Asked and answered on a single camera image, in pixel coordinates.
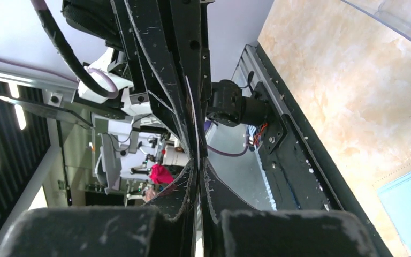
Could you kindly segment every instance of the bolt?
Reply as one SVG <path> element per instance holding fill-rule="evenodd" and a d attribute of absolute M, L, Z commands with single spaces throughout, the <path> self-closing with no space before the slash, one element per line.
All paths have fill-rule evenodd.
<path fill-rule="evenodd" d="M 53 102 L 53 103 L 58 103 L 59 102 L 59 98 L 57 97 L 57 96 L 52 96 L 51 97 L 51 102 Z"/>

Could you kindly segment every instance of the beige marble surface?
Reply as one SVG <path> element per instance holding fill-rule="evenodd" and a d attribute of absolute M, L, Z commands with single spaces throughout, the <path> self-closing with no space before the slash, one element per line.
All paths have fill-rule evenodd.
<path fill-rule="evenodd" d="M 411 1 L 347 0 L 411 38 Z"/>
<path fill-rule="evenodd" d="M 275 0 L 259 37 L 394 256 L 376 190 L 411 171 L 411 42 L 340 0 Z"/>

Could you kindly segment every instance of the red wire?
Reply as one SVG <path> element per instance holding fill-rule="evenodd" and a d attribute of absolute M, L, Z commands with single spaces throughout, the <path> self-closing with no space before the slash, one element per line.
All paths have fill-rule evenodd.
<path fill-rule="evenodd" d="M 265 123 L 264 125 L 262 125 L 261 130 L 259 131 L 258 134 L 256 134 L 256 136 L 254 136 L 255 140 L 254 140 L 254 144 L 258 144 L 259 142 L 259 138 L 261 137 L 261 133 L 265 130 L 265 128 L 267 127 L 267 123 Z"/>

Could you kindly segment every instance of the purple cable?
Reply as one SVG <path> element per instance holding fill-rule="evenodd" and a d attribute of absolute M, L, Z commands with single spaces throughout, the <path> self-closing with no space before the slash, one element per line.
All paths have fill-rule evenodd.
<path fill-rule="evenodd" d="M 247 128 L 247 130 L 246 130 L 246 140 L 245 140 L 245 148 L 243 149 L 243 151 L 241 152 L 241 153 L 238 153 L 238 154 L 229 154 L 229 153 L 225 153 L 225 152 L 221 152 L 220 150 L 218 150 L 218 149 L 215 149 L 215 148 L 213 148 L 213 147 L 211 147 L 211 146 L 209 146 L 209 145 L 207 145 L 207 148 L 209 149 L 209 150 L 211 150 L 212 152 L 214 152 L 214 153 L 216 153 L 216 154 L 219 154 L 219 155 L 223 155 L 223 156 L 227 156 L 227 157 L 239 157 L 239 156 L 242 156 L 242 155 L 244 155 L 246 152 L 247 152 L 247 150 L 248 150 L 248 146 L 249 146 L 249 132 L 248 132 L 248 128 Z"/>
<path fill-rule="evenodd" d="M 227 156 L 227 157 L 239 157 L 239 156 L 244 155 L 244 154 L 247 152 L 247 150 L 248 150 L 248 144 L 246 143 L 246 144 L 245 144 L 245 149 L 243 150 L 243 152 L 238 153 L 238 154 L 229 154 L 229 153 L 221 152 L 220 150 L 217 150 L 217 149 L 215 149 L 215 148 L 213 148 L 213 147 L 211 147 L 211 146 L 209 146 L 209 145 L 207 145 L 207 148 L 208 148 L 209 150 L 211 150 L 212 152 L 214 152 L 214 153 L 216 153 L 216 154 L 219 154 L 219 155 L 223 155 L 223 156 Z"/>
<path fill-rule="evenodd" d="M 88 73 L 98 74 L 108 84 L 108 86 L 111 87 L 112 91 L 109 92 L 109 95 L 108 95 L 109 99 L 114 99 L 114 98 L 117 98 L 119 96 L 119 90 L 117 89 L 116 84 L 103 71 L 101 71 L 99 69 L 96 69 L 96 68 L 88 68 L 87 72 Z"/>
<path fill-rule="evenodd" d="M 69 78 L 65 75 L 62 75 L 60 73 L 50 71 L 50 70 L 47 70 L 47 69 L 44 69 L 44 68 L 37 68 L 37 67 L 33 67 L 33 66 L 30 66 L 30 65 L 27 65 L 27 64 L 16 63 L 16 62 L 12 62 L 12 61 L 2 59 L 2 58 L 0 58 L 0 63 L 5 63 L 5 64 L 17 66 L 17 67 L 22 67 L 22 68 L 30 69 L 30 70 L 34 70 L 34 71 L 40 71 L 40 72 L 48 73 L 48 74 L 51 74 L 51 75 L 66 79 L 66 80 L 71 81 L 71 82 L 75 82 L 75 83 L 78 82 L 76 79 Z"/>

